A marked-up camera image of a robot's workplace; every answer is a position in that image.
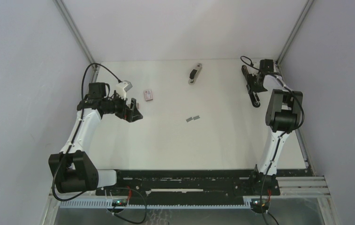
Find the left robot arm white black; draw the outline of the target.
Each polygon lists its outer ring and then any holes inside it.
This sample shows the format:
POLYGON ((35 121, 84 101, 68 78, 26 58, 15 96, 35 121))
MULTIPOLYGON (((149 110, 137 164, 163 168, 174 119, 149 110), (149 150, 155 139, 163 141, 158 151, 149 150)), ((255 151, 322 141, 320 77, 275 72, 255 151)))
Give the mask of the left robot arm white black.
POLYGON ((113 114, 129 123, 143 118, 135 98, 127 104, 127 92, 131 88, 131 82, 122 81, 111 94, 107 83, 89 84, 88 94, 77 105, 76 122, 66 144, 59 153, 51 154, 48 159, 54 192, 80 193, 104 186, 113 195, 124 192, 125 183, 117 178, 117 172, 98 170, 87 151, 104 115, 113 114))

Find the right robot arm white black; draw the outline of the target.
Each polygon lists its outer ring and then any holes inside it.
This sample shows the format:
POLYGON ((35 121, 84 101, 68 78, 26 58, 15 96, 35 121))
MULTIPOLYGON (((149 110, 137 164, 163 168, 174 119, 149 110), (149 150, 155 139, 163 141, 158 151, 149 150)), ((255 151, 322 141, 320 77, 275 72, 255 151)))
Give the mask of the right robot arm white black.
POLYGON ((271 59, 260 60, 258 67, 255 67, 252 61, 245 62, 241 71, 247 82, 246 87, 253 107, 259 108, 261 105, 258 93, 271 93, 265 113, 265 124, 269 133, 255 171, 262 176, 274 176, 286 139, 304 122, 303 94, 288 87, 280 73, 274 71, 271 59))

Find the black stapler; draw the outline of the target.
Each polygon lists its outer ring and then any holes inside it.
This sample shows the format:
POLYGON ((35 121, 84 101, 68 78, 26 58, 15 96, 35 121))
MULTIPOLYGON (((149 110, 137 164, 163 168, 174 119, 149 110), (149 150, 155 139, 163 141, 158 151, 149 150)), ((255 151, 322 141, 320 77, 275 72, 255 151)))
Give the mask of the black stapler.
POLYGON ((249 98, 251 100, 252 106, 255 108, 260 107, 260 99, 257 95, 257 93, 254 91, 254 76, 249 73, 247 66, 242 65, 241 71, 243 73, 243 76, 246 80, 246 88, 248 91, 249 98))

